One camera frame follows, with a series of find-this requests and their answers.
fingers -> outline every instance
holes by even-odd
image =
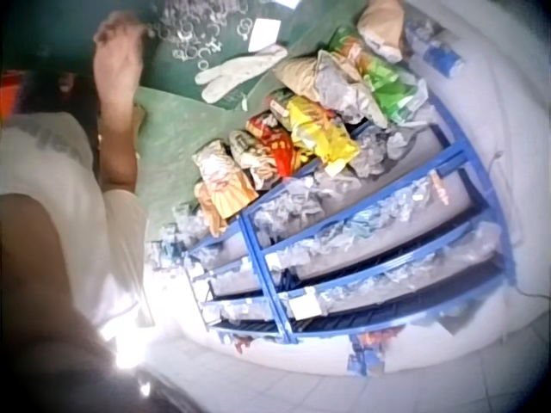
[[[122,36],[128,36],[131,40],[138,40],[144,32],[145,27],[139,23],[132,12],[115,11],[100,24],[94,35],[94,42],[97,46],[103,46],[112,39]]]

white shirt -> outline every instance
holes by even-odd
[[[133,319],[147,218],[137,197],[102,194],[83,128],[69,114],[13,115],[0,139],[0,195],[37,200],[59,233],[74,305],[105,339]]]

white tile floor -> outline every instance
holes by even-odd
[[[510,413],[549,367],[549,314],[480,352],[377,379],[289,373],[186,340],[154,344],[147,363],[212,413]]]

blue metal shelf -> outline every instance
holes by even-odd
[[[279,293],[280,298],[296,298],[306,294],[306,288],[314,288],[318,293],[328,290],[333,287],[340,287],[350,284],[355,281],[366,280],[369,277],[374,277],[379,274],[386,273],[398,267],[401,267],[408,262],[415,262],[422,260],[427,255],[432,254],[438,250],[441,250],[445,246],[457,241],[472,231],[476,224],[481,220],[482,215],[477,215],[475,218],[470,219],[467,222],[459,224],[456,228],[444,233],[440,237],[424,243],[417,248],[410,250],[406,253],[400,254],[393,259],[384,260],[383,262],[375,265],[366,266],[364,262],[354,264],[347,268],[341,268],[334,271],[333,274],[327,274],[326,276],[316,277],[315,279],[307,280],[307,284],[316,283],[313,286],[294,289],[288,292]],[[379,261],[379,257],[369,258],[368,262]],[[331,278],[328,281],[322,281],[325,278]]]
[[[197,251],[201,248],[210,247],[211,245],[215,245],[216,243],[221,243],[227,240],[229,237],[237,234],[238,232],[239,232],[239,225],[236,220],[233,220],[233,222],[229,224],[226,230],[222,234],[220,234],[219,237],[215,238],[212,235],[209,235],[208,237],[204,237],[201,241],[199,241],[199,243],[195,244],[187,252],[189,254],[193,254],[194,251]]]
[[[387,185],[377,193],[370,195],[363,200],[360,200],[355,205],[345,209],[344,211],[341,211],[340,213],[336,213],[331,217],[306,228],[304,231],[301,231],[298,234],[288,237],[287,239],[284,239],[279,243],[275,243],[274,245],[263,248],[262,252],[263,254],[267,255],[272,252],[282,250],[289,245],[297,243],[305,238],[312,237],[327,226],[336,224],[337,222],[344,219],[348,219],[353,215],[356,215],[357,213],[368,208],[369,206],[374,205],[376,202],[386,199],[396,191],[405,188],[408,185],[411,185],[414,181],[427,176],[432,170],[436,170],[441,177],[445,177],[460,168],[466,161],[467,157],[463,153],[462,145],[455,143],[449,148],[444,149],[436,157],[425,163],[420,168],[417,168],[409,174],[402,176],[400,179]]]
[[[274,321],[270,322],[247,320],[241,321],[239,324],[232,324],[224,320],[208,326],[210,329],[217,330],[221,334],[258,337],[272,336],[277,337],[285,343],[297,343],[299,339],[306,337],[332,337],[358,334],[364,331],[382,330],[388,327],[407,324],[423,317],[437,316],[440,311],[455,307],[472,299],[477,299],[491,292],[503,280],[511,282],[514,280],[515,267],[509,233],[490,177],[476,151],[468,141],[467,136],[442,102],[432,93],[430,93],[430,102],[435,106],[436,111],[452,132],[453,139],[451,140],[453,142],[449,142],[450,139],[444,135],[442,129],[434,126],[433,130],[438,139],[443,143],[445,149],[421,167],[400,177],[375,194],[367,196],[354,206],[336,213],[330,218],[324,219],[292,237],[263,248],[258,242],[256,230],[251,222],[251,215],[264,202],[274,199],[274,197],[285,189],[285,182],[283,181],[243,210],[221,238],[208,237],[192,249],[196,250],[219,243],[240,231],[249,250],[253,272],[258,278],[262,291],[219,297],[203,305],[223,305],[225,303],[238,305],[268,300],[269,307],[274,316]],[[361,133],[366,127],[368,127],[367,123],[360,126],[352,134]],[[475,175],[473,177],[476,178],[474,179],[477,185],[476,188],[474,187],[474,182],[468,179],[471,176],[467,175],[467,165],[469,171]],[[307,176],[313,173],[319,166],[319,160],[312,161],[302,168],[295,177]],[[266,262],[266,255],[302,239],[312,237],[327,226],[352,217],[356,213],[374,205],[374,203],[384,200],[396,191],[407,187],[414,181],[427,176],[432,170],[436,170],[441,177],[449,176],[458,171],[471,196],[474,207],[461,213],[444,225],[427,231],[424,235],[416,237],[414,240],[403,243],[399,247],[364,262],[332,271],[315,279],[304,281],[289,279],[290,282],[286,284],[286,287],[291,287],[291,291],[281,292],[280,290],[278,292]],[[472,266],[446,280],[437,282],[437,284],[428,286],[416,293],[389,300],[382,305],[370,305],[340,313],[332,313],[327,317],[313,317],[300,321],[288,318],[281,298],[300,297],[305,293],[305,287],[313,287],[316,291],[320,292],[354,281],[365,280],[368,277],[398,268],[408,262],[420,260],[467,235],[481,220],[496,222],[503,229],[501,237],[502,256],[495,256],[488,262]],[[232,270],[240,265],[240,263],[241,260],[230,262],[195,279],[210,278],[216,274]]]
[[[199,280],[210,280],[211,278],[216,278],[217,275],[224,274],[228,271],[232,271],[236,268],[241,267],[241,265],[244,263],[245,258],[250,259],[248,256],[241,257],[235,261],[229,262],[215,269],[210,269],[206,271],[205,274],[194,277],[191,281],[196,282]]]
[[[208,328],[223,333],[235,334],[238,336],[282,336],[277,329],[275,321],[241,321],[238,325],[236,325],[224,320],[220,323],[209,325]]]
[[[468,268],[447,280],[423,290],[401,296],[384,305],[330,314],[291,325],[297,338],[343,336],[366,331],[384,330],[411,323],[425,317],[437,316],[471,299],[491,292],[505,280],[503,265],[498,256],[488,262]]]

white glove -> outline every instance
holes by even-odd
[[[276,65],[287,57],[283,46],[271,45],[253,56],[228,60],[195,76],[195,83],[207,84],[201,96],[206,103],[216,103],[232,89]]]

